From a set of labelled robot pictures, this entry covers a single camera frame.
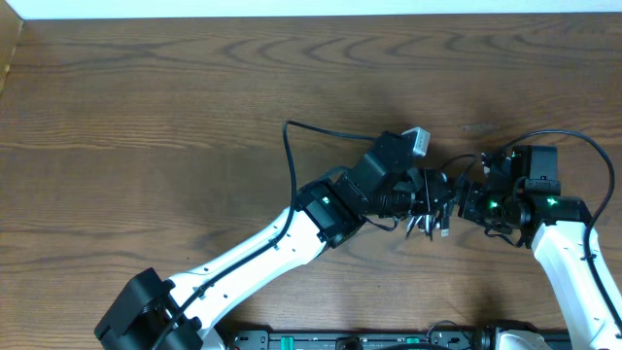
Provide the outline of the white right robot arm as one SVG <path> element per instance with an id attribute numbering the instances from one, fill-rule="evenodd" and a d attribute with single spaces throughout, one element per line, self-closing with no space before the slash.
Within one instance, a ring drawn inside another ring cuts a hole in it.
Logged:
<path id="1" fill-rule="evenodd" d="M 556 164 L 511 160 L 487 166 L 485 183 L 457 182 L 459 215 L 489 236 L 517 231 L 542 267 L 575 349 L 621 346 L 621 293 L 600 251 L 595 215 L 563 196 Z"/>

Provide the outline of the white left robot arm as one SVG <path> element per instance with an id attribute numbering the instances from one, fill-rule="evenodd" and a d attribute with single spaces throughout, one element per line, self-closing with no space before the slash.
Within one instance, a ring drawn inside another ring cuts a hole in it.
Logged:
<path id="1" fill-rule="evenodd" d="M 338 247 L 372 216 L 395 223 L 435 218 L 454 194 L 446 176 L 429 169 L 383 177 L 345 169 L 335 181 L 321 178 L 218 258 L 167 279 L 152 268 L 132 277 L 94 335 L 105 349 L 223 349 L 217 324 L 270 281 Z"/>

